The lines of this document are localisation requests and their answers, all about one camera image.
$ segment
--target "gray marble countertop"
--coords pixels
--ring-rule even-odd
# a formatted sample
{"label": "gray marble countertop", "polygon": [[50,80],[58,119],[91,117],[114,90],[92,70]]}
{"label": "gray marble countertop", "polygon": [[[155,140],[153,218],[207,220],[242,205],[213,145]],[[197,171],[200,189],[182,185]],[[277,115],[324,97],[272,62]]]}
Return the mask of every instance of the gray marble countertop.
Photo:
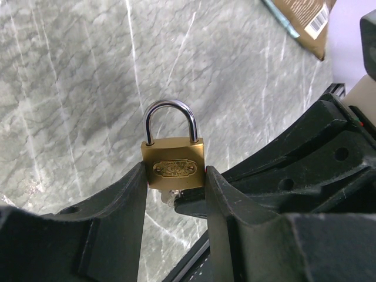
{"label": "gray marble countertop", "polygon": [[[0,198],[57,212],[141,160],[142,116],[186,102],[221,172],[290,126],[331,83],[260,0],[0,1]],[[187,136],[176,110],[155,137]],[[149,191],[139,281],[161,281],[206,229]]]}

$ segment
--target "brown package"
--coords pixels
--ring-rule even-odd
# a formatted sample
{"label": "brown package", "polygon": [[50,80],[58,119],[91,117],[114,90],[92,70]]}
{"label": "brown package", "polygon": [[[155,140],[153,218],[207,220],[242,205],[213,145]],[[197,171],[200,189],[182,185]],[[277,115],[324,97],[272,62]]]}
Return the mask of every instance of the brown package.
{"label": "brown package", "polygon": [[336,0],[264,0],[264,2],[296,41],[319,60],[324,60],[329,13]]}

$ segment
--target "barcode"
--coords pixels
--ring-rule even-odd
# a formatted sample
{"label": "barcode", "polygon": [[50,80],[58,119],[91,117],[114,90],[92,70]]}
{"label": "barcode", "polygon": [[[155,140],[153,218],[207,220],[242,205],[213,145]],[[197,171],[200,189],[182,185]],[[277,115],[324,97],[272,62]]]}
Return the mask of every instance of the barcode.
{"label": "barcode", "polygon": [[329,20],[329,9],[326,4],[313,18],[313,20],[306,26],[304,31],[308,33],[310,37],[316,40],[320,32],[324,29]]}

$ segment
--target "padlock shackle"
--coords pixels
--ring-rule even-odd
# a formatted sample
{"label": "padlock shackle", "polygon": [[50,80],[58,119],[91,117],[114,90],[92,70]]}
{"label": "padlock shackle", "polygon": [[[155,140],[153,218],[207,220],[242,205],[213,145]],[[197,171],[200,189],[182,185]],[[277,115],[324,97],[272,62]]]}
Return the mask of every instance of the padlock shackle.
{"label": "padlock shackle", "polygon": [[150,122],[152,120],[153,114],[165,107],[171,107],[178,109],[181,111],[185,117],[188,120],[189,124],[189,138],[191,143],[196,143],[199,141],[199,138],[197,137],[197,126],[196,126],[196,120],[193,116],[192,110],[182,101],[176,100],[176,99],[165,99],[165,100],[159,100],[154,103],[152,103],[145,111],[145,114],[143,116],[143,123],[145,125],[145,138],[146,138],[146,144],[148,146],[151,146],[154,144],[154,139],[152,136],[152,131],[150,130]]}

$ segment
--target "brass padlock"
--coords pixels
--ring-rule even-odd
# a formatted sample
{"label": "brass padlock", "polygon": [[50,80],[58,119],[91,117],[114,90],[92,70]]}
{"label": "brass padlock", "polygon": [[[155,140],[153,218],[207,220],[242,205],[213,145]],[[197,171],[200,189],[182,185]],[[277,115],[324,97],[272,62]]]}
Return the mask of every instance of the brass padlock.
{"label": "brass padlock", "polygon": [[[153,139],[150,121],[160,108],[180,110],[188,120],[189,137]],[[151,104],[144,115],[146,141],[142,142],[142,158],[149,187],[158,190],[184,190],[205,184],[204,140],[197,137],[192,110],[175,99]]]}

